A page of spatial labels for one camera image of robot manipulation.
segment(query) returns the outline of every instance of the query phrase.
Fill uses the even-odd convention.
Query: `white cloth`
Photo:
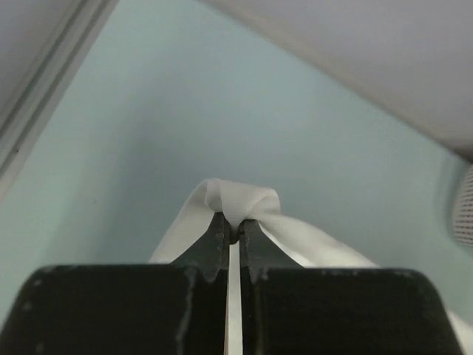
[[[179,257],[207,230],[215,212],[223,212],[232,228],[237,228],[245,219],[258,220],[263,232],[301,266],[377,267],[363,255],[320,229],[284,216],[278,194],[274,190],[216,178],[204,180],[192,192],[154,251],[150,263],[170,263]],[[238,262],[231,261],[230,267],[234,263],[238,268]],[[234,286],[231,289],[239,290],[239,287]],[[231,309],[230,313],[238,313],[238,310]],[[449,312],[449,318],[463,352],[473,355],[473,326],[452,312]],[[232,322],[228,329],[232,332],[232,327],[238,326],[241,324]],[[241,353],[238,341],[239,339],[232,341],[229,338],[229,346],[234,350],[231,353]]]

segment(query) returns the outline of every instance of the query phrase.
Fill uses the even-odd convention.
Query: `white ceiling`
[[[0,109],[73,2],[0,0]]]
[[[438,141],[473,147],[473,1],[209,1]]]

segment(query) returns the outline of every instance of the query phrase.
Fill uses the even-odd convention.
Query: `white fabric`
[[[245,219],[258,220],[263,232],[304,267],[377,267],[320,229],[284,216],[274,190],[215,178],[204,180],[192,192],[154,251],[150,263],[170,263],[175,260],[207,230],[215,212],[223,212],[232,228],[237,228]],[[238,313],[238,310],[232,309],[231,312]],[[463,351],[473,355],[473,326],[452,312],[449,312],[449,318]],[[230,325],[231,319],[228,321],[230,332],[232,327],[241,326],[241,323],[238,325],[235,322]],[[233,348],[231,353],[241,353],[241,344],[234,340],[229,345]]]

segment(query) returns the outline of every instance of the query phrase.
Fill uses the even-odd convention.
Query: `speaker grille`
[[[453,210],[455,239],[473,248],[473,167],[466,173]]]

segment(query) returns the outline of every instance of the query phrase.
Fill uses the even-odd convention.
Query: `light blue wall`
[[[425,272],[473,321],[448,236],[459,158],[211,8],[123,0],[0,203],[0,314],[45,263],[145,262],[204,178]]]

